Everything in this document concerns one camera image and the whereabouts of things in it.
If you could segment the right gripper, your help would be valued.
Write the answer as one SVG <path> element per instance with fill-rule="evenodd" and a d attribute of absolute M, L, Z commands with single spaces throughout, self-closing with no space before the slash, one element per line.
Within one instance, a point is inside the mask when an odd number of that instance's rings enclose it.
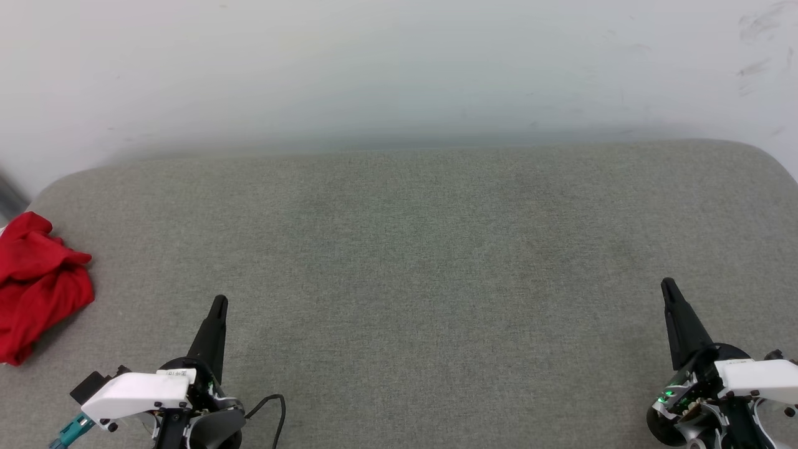
<path fill-rule="evenodd" d="M 684 449 L 779 449 L 760 418 L 761 405 L 770 400 L 757 392 L 718 396 L 722 383 L 714 363 L 751 358 L 710 338 L 673 278 L 662 279 L 660 286 L 676 373 L 653 401 L 653 436 Z"/>

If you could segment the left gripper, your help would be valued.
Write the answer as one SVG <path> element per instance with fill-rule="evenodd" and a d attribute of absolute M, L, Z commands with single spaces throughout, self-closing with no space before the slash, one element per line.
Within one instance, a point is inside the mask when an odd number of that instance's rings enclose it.
<path fill-rule="evenodd" d="M 228 298 L 217 295 L 192 341 L 187 357 L 159 370 L 196 369 L 189 387 L 191 407 L 153 412 L 152 449 L 240 449 L 245 426 L 241 401 L 221 390 L 227 337 Z"/>

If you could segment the red white basketball jersey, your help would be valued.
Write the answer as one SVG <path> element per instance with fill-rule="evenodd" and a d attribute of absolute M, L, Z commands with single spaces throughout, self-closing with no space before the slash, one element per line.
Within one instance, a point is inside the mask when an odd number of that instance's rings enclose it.
<path fill-rule="evenodd" d="M 94 301 L 88 253 L 25 212 L 0 232 L 0 364 L 20 366 L 46 331 Z"/>

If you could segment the grey fabric sofa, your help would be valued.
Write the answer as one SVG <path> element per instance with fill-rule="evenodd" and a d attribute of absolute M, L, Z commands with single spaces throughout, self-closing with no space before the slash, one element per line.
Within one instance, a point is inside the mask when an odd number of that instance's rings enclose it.
<path fill-rule="evenodd" d="M 798 357 L 798 183 L 720 140 L 150 161 L 32 202 L 94 303 L 0 365 L 0 449 L 94 370 L 153 372 L 229 299 L 223 390 L 280 449 L 662 449 L 673 278 L 718 342 Z"/>

